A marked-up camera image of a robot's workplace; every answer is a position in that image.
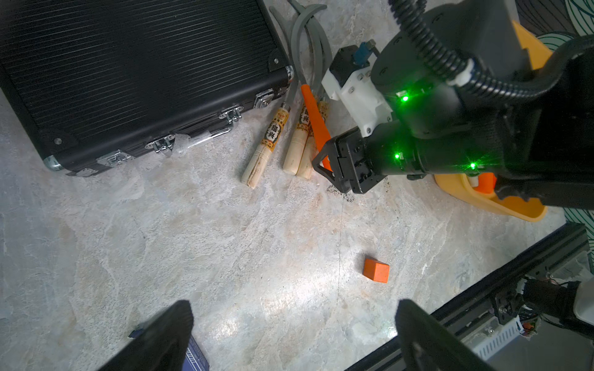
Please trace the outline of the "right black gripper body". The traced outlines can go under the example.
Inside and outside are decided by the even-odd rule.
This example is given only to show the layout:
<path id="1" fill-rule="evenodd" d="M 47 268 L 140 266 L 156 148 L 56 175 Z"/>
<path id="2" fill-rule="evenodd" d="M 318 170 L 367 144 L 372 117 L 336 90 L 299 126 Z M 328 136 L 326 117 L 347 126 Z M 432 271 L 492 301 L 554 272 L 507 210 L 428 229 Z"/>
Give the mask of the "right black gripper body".
<path id="1" fill-rule="evenodd" d="M 416 181 L 426 176 L 502 173 L 504 151 L 485 131 L 418 139 L 401 122 L 377 126 L 364 137 L 359 128 L 336 136 L 312 160 L 313 169 L 342 193 L 365 194 L 388 176 Z"/>

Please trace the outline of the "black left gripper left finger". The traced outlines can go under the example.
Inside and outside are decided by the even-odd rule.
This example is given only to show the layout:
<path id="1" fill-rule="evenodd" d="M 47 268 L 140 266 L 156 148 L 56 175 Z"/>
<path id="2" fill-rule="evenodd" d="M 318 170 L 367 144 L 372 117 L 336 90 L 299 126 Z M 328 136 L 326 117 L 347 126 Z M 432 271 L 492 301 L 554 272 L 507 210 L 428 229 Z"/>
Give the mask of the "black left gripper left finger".
<path id="1" fill-rule="evenodd" d="M 101 369 L 181 370 L 193 320 L 190 302 L 175 302 Z"/>

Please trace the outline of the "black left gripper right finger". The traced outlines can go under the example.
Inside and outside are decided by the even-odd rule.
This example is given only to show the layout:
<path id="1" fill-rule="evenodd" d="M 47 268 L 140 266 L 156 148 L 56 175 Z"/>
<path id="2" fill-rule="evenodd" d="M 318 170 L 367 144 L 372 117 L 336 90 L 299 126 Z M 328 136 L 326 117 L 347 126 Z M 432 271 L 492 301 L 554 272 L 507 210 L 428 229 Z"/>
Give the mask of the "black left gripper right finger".
<path id="1" fill-rule="evenodd" d="M 492 370 L 414 301 L 399 301 L 395 315 L 407 370 Z"/>

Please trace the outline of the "orange handle sickle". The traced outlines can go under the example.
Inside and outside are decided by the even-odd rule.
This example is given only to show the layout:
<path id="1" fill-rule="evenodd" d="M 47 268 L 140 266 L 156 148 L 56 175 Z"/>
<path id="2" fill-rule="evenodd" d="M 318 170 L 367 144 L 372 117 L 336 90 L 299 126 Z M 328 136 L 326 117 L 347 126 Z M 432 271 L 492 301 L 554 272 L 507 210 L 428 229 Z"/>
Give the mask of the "orange handle sickle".
<path id="1" fill-rule="evenodd" d="M 490 195 L 494 193 L 497 178 L 493 173 L 482 173 L 478 176 L 478 184 L 473 189 L 482 194 Z"/>
<path id="2" fill-rule="evenodd" d="M 326 119 L 320 114 L 316 99 L 313 96 L 310 87 L 303 85 L 301 87 L 301 94 L 303 96 L 303 103 L 307 106 L 307 111 L 309 112 L 309 119 L 313 128 L 316 147 L 317 150 L 320 151 L 326 142 L 329 141 L 329 131 L 326 127 Z"/>

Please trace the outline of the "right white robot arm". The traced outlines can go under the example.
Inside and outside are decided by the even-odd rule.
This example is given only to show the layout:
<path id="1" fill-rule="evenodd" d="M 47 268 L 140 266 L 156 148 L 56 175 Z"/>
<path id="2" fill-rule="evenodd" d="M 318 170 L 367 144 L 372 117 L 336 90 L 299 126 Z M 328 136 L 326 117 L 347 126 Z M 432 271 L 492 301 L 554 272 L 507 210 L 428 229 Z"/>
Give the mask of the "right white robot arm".
<path id="1" fill-rule="evenodd" d="M 502 1 L 389 6 L 400 30 L 376 61 L 372 47 L 348 46 L 326 73 L 357 127 L 323 139 L 315 171 L 357 194 L 388 176 L 490 173 L 501 201 L 592 210 L 592 36 L 536 67 Z M 433 313 L 402 300 L 397 336 L 354 369 L 487 370 L 463 340 L 523 311 L 591 339 L 593 282 L 548 278 L 586 238 L 586 224 L 566 224 Z"/>

